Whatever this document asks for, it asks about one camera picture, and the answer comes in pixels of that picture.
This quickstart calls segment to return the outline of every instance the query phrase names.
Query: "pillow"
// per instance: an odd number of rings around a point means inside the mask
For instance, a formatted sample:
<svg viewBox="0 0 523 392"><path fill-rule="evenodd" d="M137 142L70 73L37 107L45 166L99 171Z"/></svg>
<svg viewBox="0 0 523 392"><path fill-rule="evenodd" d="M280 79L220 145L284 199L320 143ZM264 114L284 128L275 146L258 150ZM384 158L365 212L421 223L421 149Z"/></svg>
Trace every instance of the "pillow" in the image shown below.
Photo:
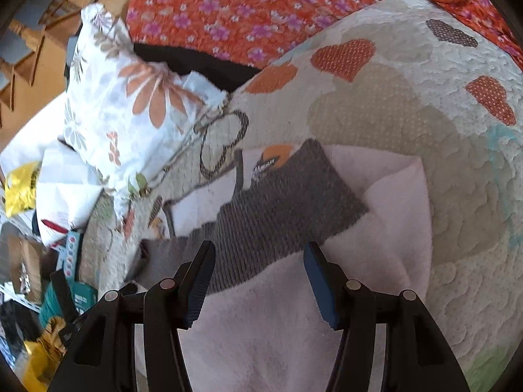
<svg viewBox="0 0 523 392"><path fill-rule="evenodd" d="M82 10L71 63L64 138L98 172L119 220L129 200L159 183L197 131L221 114L227 93L192 72L136 56L121 19L100 4Z"/></svg>

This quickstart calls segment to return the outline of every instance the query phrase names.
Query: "wooden furniture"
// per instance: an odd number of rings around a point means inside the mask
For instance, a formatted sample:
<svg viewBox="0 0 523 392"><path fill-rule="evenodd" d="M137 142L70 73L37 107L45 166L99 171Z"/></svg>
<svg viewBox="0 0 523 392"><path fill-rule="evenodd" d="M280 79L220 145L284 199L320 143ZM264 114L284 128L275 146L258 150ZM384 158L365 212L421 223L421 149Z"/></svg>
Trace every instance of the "wooden furniture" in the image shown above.
<svg viewBox="0 0 523 392"><path fill-rule="evenodd" d="M70 0L52 0L42 13L38 25L47 25L61 16L72 13L81 7L82 6L75 5Z"/></svg>
<svg viewBox="0 0 523 392"><path fill-rule="evenodd" d="M114 16L127 12L128 0L70 0L83 7L102 3ZM20 36L31 52L11 65L0 60L9 83L0 90L0 152L40 109L65 90L67 42L80 26L79 9L45 25L41 32L12 20L8 28Z"/></svg>

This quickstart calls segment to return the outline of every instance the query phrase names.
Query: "orange flower print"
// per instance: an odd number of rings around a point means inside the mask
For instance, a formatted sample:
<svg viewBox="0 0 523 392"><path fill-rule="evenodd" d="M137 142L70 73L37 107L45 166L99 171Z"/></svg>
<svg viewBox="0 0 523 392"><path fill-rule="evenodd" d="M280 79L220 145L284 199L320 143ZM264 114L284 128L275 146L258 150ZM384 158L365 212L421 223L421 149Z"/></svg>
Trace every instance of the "orange flower print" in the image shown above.
<svg viewBox="0 0 523 392"><path fill-rule="evenodd" d="M120 162L120 152L118 151L118 134L116 131L111 131L106 134L110 140L109 144L109 160L114 163L115 166L119 167L122 165Z"/></svg>
<svg viewBox="0 0 523 392"><path fill-rule="evenodd" d="M160 128L165 120L167 98L169 98L171 106L184 115L187 112L183 99L203 107L203 101L200 98L174 84L174 81L179 78L178 75L156 70L142 61L125 66L118 77L128 78L127 97L140 89L134 101L132 113L139 115L149 106L149 119L155 128Z"/></svg>

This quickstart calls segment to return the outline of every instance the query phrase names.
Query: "box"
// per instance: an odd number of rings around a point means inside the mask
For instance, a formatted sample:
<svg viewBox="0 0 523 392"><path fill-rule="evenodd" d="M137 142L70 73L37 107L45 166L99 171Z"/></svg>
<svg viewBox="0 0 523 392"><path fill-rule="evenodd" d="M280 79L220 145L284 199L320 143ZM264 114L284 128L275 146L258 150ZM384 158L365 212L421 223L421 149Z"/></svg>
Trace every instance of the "box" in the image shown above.
<svg viewBox="0 0 523 392"><path fill-rule="evenodd" d="M98 290L85 283L74 283L72 287L74 306L82 315L96 303Z"/></svg>
<svg viewBox="0 0 523 392"><path fill-rule="evenodd" d="M65 238L64 246L55 246L54 249L59 253L57 271L63 269L65 278L75 280L76 265L82 245L83 235L76 231L69 231Z"/></svg>

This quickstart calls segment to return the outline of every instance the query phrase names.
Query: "bed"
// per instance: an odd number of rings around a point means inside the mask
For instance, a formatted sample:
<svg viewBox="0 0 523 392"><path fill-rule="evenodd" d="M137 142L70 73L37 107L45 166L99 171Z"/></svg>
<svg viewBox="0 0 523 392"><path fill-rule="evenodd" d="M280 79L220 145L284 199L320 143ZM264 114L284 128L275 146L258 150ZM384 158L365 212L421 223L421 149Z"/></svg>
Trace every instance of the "bed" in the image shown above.
<svg viewBox="0 0 523 392"><path fill-rule="evenodd" d="M521 43L517 0L492 1ZM354 53L359 62L336 64ZM214 179L237 149L315 137L417 155L432 203L426 305L471 389L510 390L523 336L522 89L509 54L427 0L363 8L240 87L161 185L133 203L121 231L102 196L80 279L100 295L118 288L141 240L156 237L151 220L163 203Z"/></svg>

